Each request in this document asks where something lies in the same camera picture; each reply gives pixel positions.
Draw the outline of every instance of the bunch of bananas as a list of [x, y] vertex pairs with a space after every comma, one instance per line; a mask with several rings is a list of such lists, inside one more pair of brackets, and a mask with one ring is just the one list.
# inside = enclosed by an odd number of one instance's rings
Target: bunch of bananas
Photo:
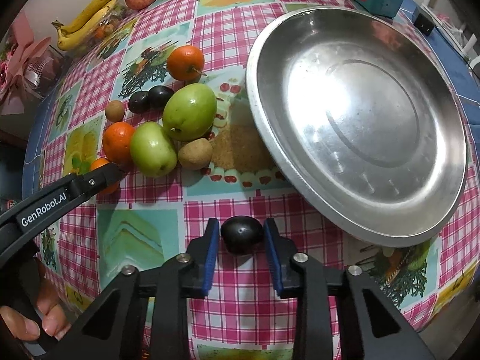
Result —
[[81, 44], [116, 3], [117, 0], [92, 0], [69, 25], [54, 21], [52, 25], [57, 30], [58, 48], [68, 51]]

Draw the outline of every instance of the silver bolt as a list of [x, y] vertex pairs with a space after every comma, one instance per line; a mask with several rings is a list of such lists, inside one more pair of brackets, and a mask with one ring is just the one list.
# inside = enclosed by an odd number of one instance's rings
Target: silver bolt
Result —
[[297, 263], [304, 263], [305, 261], [308, 260], [308, 256], [305, 254], [305, 253], [295, 253], [293, 255], [293, 259], [297, 262]]
[[362, 269], [358, 266], [358, 265], [351, 265], [349, 266], [348, 268], [348, 272], [349, 274], [351, 275], [354, 275], [354, 276], [359, 276], [362, 274]]
[[177, 261], [179, 263], [188, 263], [188, 261], [190, 261], [191, 257], [188, 253], [180, 253], [180, 254], [177, 254]]
[[124, 265], [122, 268], [121, 268], [121, 272], [123, 275], [125, 276], [130, 276], [132, 273], [135, 272], [135, 267], [132, 266], [132, 265]]

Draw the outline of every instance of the stainless steel tray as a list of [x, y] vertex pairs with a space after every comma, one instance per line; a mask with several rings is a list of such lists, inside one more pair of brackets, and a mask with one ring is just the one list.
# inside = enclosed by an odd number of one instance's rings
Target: stainless steel tray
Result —
[[247, 91], [285, 176], [356, 238], [405, 247], [441, 230], [467, 145], [440, 72], [407, 37], [355, 10], [291, 12], [256, 39]]

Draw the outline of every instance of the tablecloth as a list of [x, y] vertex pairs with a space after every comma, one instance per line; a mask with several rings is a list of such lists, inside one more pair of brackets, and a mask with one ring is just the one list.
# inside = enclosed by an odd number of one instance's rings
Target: tablecloth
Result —
[[[466, 113], [462, 116], [470, 156], [465, 192], [438, 237], [400, 250], [355, 240], [309, 205], [271, 160], [248, 107], [248, 53], [276, 17], [314, 5], [361, 9], [352, 0], [157, 0], [71, 67], [51, 102], [42, 105], [43, 117], [37, 123], [41, 126], [35, 126], [29, 140], [25, 178], [30, 191], [72, 170], [83, 173], [93, 159], [103, 156], [101, 136], [110, 125], [103, 110], [110, 100], [125, 104], [134, 91], [158, 84], [178, 88], [166, 72], [165, 58], [179, 45], [193, 44], [203, 51], [202, 82], [215, 91], [218, 103], [210, 135], [214, 158], [208, 168], [192, 172], [178, 167], [159, 179], [132, 171], [118, 193], [91, 199], [38, 237], [47, 276], [72, 309], [83, 311], [124, 264], [159, 266], [202, 235], [208, 218], [222, 222], [233, 215], [261, 221], [273, 217], [280, 233], [292, 238], [300, 251], [329, 266], [361, 265], [416, 329], [468, 285], [478, 264], [480, 206], [475, 123], [469, 114], [477, 115], [475, 99], [480, 94], [468, 71], [449, 71], [453, 54], [437, 57], [429, 42], [438, 38], [433, 35], [427, 41], [412, 26], [411, 1], [406, 0], [404, 10], [389, 23], [442, 69]], [[142, 61], [147, 59], [155, 63], [145, 66]], [[454, 78], [462, 85], [455, 85]], [[468, 98], [457, 96], [465, 82]], [[125, 117], [135, 127], [147, 120], [159, 121], [161, 113], [127, 111]], [[208, 299], [189, 302], [191, 355], [201, 360], [288, 359], [295, 309], [294, 300], [275, 296], [261, 251], [234, 258], [221, 245]], [[331, 318], [335, 356], [340, 358], [334, 300]]]

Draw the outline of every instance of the blue gripper pad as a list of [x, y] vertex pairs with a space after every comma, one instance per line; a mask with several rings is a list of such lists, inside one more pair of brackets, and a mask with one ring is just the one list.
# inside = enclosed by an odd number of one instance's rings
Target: blue gripper pad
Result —
[[284, 290], [282, 283], [282, 270], [280, 266], [280, 261], [278, 259], [277, 250], [275, 249], [275, 244], [273, 241], [273, 237], [275, 235], [278, 236], [278, 230], [276, 229], [275, 223], [273, 223], [275, 229], [270, 229], [268, 222], [269, 221], [266, 220], [263, 223], [265, 253], [267, 256], [268, 268], [270, 269], [270, 275], [272, 276], [273, 288], [277, 292], [277, 295], [281, 297], [281, 294]]
[[207, 228], [203, 236], [210, 236], [202, 283], [203, 296], [208, 296], [208, 292], [212, 289], [213, 273], [215, 270], [215, 262], [217, 261], [218, 243], [220, 240], [220, 223], [218, 219], [210, 218], [208, 220]]

